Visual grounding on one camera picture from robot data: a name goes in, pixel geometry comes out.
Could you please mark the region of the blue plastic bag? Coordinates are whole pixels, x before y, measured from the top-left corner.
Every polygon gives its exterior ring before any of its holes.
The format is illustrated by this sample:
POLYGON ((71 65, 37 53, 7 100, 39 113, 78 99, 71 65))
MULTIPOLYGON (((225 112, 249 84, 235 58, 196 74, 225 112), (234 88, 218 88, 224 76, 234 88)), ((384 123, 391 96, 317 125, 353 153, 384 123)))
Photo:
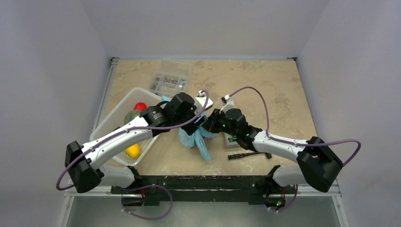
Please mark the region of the blue plastic bag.
MULTIPOLYGON (((162 101, 171 101, 171 99, 166 96, 162 96, 161 100, 162 101)), ((196 115, 200 112, 202 107, 205 105, 206 95, 195 97, 194 102, 195 102, 194 104, 196 106, 194 115, 196 115)), ((210 114, 206 113, 206 110, 210 109, 212 106, 213 106, 213 101, 209 98, 206 108, 205 108, 205 111, 202 112, 202 114, 191 123, 195 124, 197 122, 200 122, 200 120, 202 120, 203 117, 209 117, 210 114)), ((179 135, 180 142, 186 148, 195 148, 196 147, 199 150, 200 155, 202 156, 202 158, 205 161, 211 160, 209 150, 206 147, 206 140, 216 138, 218 136, 218 134, 211 133, 202 127, 198 127, 192 135, 189 135, 187 132, 185 132, 184 129, 180 128, 178 135, 179 135)))

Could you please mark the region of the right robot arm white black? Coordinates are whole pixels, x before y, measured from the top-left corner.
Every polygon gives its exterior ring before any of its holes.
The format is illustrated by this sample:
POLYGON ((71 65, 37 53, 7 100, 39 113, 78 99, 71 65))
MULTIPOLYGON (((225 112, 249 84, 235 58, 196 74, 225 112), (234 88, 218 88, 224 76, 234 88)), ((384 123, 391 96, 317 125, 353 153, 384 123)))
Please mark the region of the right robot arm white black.
POLYGON ((308 184, 320 192, 327 192, 344 164, 321 139, 292 140, 278 137, 276 140, 265 130, 250 125, 241 110, 234 108, 221 112, 215 109, 201 124, 212 133, 226 133, 236 138, 241 148, 270 153, 294 162, 292 166, 280 166, 265 180, 270 192, 278 192, 290 184, 308 184))

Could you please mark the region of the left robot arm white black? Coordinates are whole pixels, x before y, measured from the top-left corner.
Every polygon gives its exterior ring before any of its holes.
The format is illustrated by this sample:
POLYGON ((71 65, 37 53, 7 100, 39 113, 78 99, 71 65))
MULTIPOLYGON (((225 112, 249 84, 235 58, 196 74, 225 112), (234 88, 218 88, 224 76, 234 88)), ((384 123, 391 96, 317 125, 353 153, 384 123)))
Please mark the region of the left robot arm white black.
POLYGON ((75 188, 78 193, 86 193, 96 188, 105 177, 101 166, 128 147, 172 129, 188 126, 195 130, 194 121, 206 110, 209 93, 201 90, 198 97, 205 101, 201 107, 196 107, 194 99, 181 92, 169 102, 150 106, 140 116, 102 138, 84 144, 69 143, 65 169, 57 180, 56 189, 75 188))

